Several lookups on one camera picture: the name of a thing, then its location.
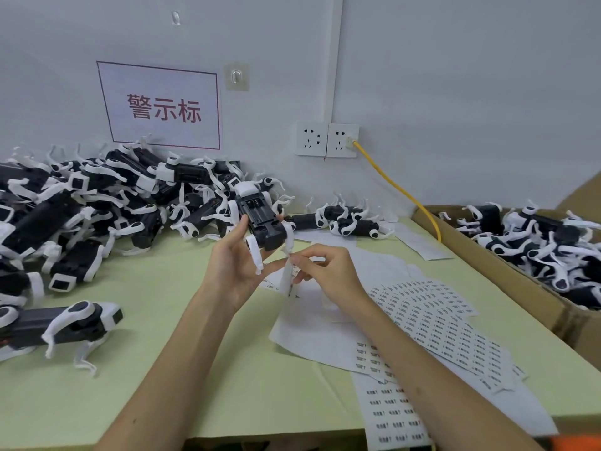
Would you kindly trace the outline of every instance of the person's left hand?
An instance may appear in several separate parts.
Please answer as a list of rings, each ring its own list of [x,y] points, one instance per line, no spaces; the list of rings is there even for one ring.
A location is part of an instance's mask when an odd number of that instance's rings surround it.
[[[244,241],[247,227],[248,216],[243,215],[240,223],[215,243],[201,285],[204,293],[214,294],[218,300],[228,302],[235,311],[240,310],[267,275],[281,269],[286,263],[286,258],[283,258],[263,265],[263,272],[257,275],[257,266]],[[267,259],[274,251],[262,248],[262,259]]]

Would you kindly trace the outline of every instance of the white wall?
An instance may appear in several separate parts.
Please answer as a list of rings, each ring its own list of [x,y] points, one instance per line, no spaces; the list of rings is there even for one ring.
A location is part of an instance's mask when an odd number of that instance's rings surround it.
[[[299,204],[336,189],[407,213],[365,160],[291,153],[294,121],[322,113],[328,3],[0,0],[0,154],[110,141],[96,60],[248,62],[251,90],[221,94],[229,158]],[[555,205],[600,165],[600,14],[597,0],[344,0],[334,121],[359,123],[425,204]]]
[[[601,0],[344,0],[334,121],[423,203],[555,206],[601,169],[599,44]]]

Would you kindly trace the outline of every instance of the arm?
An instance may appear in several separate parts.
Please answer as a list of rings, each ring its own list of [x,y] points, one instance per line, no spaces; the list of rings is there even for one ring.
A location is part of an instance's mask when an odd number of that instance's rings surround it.
[[[325,257],[312,263],[311,256]],[[397,327],[367,295],[345,248],[312,245],[292,256],[348,313],[392,367],[436,442],[448,451],[540,451],[522,429]]]
[[[202,387],[231,319],[262,279],[244,235],[248,217],[214,245],[205,280],[146,377],[102,436],[97,451],[181,449],[195,418]],[[262,252],[263,259],[272,252]]]

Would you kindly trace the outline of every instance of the electrical socket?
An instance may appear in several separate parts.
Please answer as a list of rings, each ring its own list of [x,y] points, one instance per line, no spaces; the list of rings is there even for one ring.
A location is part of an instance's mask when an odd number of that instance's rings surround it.
[[[328,158],[355,158],[357,151],[347,148],[347,142],[359,139],[359,125],[330,123],[327,129]]]
[[[327,123],[296,122],[297,155],[326,156]]]

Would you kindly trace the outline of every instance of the cardboard box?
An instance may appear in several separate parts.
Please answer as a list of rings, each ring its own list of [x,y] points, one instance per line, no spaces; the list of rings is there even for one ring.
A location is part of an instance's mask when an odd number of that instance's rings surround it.
[[[566,211],[591,221],[601,222],[601,173],[586,182],[563,200],[556,209],[542,209],[540,214],[552,218],[565,218]],[[470,264],[479,273],[495,283],[530,315],[547,329],[564,340],[588,362],[601,370],[601,312],[582,310],[557,292],[500,256],[479,246],[464,234],[438,218],[439,212],[447,212],[452,219],[472,218],[471,212],[460,205],[426,205],[434,214],[440,227],[442,243]],[[419,209],[412,219],[433,236],[432,223]]]

